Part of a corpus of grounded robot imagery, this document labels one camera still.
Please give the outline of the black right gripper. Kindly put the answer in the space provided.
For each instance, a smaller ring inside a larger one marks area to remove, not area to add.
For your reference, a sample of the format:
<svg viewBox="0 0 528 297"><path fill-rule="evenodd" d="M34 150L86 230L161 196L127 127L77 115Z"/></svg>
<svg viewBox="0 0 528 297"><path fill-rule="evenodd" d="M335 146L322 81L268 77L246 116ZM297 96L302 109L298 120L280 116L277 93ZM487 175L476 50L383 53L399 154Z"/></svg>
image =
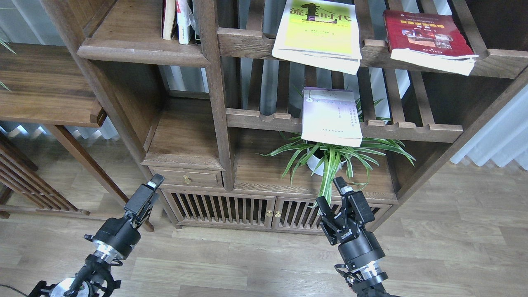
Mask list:
<svg viewBox="0 0 528 297"><path fill-rule="evenodd" d="M338 244L344 264L335 265L336 270L351 285L377 285L388 278L378 261L385 257L375 235L365 225L375 216L362 192L354 192L343 177L332 180L342 196L341 211L336 214L326 198L316 199L324 234L331 245Z"/></svg>

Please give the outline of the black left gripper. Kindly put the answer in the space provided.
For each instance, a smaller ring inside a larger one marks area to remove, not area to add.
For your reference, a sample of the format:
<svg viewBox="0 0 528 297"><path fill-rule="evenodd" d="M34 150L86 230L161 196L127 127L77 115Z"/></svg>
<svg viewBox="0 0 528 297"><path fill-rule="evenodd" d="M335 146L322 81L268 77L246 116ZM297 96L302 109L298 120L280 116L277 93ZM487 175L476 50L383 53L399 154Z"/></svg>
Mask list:
<svg viewBox="0 0 528 297"><path fill-rule="evenodd" d="M125 260L140 240L138 228L151 214L153 203L159 197L156 190L165 177L154 174L147 184L142 184L124 206L122 218L109 218L94 236L84 238L97 247L94 256L104 261Z"/></svg>

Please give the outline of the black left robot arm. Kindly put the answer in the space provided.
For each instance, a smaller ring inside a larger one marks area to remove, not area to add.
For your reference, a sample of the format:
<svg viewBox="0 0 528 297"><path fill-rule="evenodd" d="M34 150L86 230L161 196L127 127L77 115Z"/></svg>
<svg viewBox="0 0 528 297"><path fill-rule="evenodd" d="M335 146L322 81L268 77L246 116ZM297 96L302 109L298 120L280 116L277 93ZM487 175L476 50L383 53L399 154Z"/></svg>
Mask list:
<svg viewBox="0 0 528 297"><path fill-rule="evenodd" d="M111 275L111 267L122 266L122 261L137 245L140 240L139 227L151 215L153 204L159 197L156 191L164 179L160 174L153 175L148 183L140 185L126 203L123 217L109 218L95 235L84 236L96 246L96 250L87 256L85 264L74 277L50 286L42 280L29 296L98 297L99 290L102 290L104 297L111 296L121 285L121 281Z"/></svg>

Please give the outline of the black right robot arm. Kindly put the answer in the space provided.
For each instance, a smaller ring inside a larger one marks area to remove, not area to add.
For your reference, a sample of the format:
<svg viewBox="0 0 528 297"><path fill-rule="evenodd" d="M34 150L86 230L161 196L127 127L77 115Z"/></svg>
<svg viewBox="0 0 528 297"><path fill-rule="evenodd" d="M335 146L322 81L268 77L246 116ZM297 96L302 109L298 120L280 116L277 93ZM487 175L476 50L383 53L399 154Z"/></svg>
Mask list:
<svg viewBox="0 0 528 297"><path fill-rule="evenodd" d="M335 269L358 297L389 297L382 285L388 275L378 265L385 253L375 235L365 228L375 215L361 191L354 191L342 177L336 177L333 183L341 194L341 211L334 214L324 197L316 201L322 212L319 225L331 245L339 244L344 261Z"/></svg>

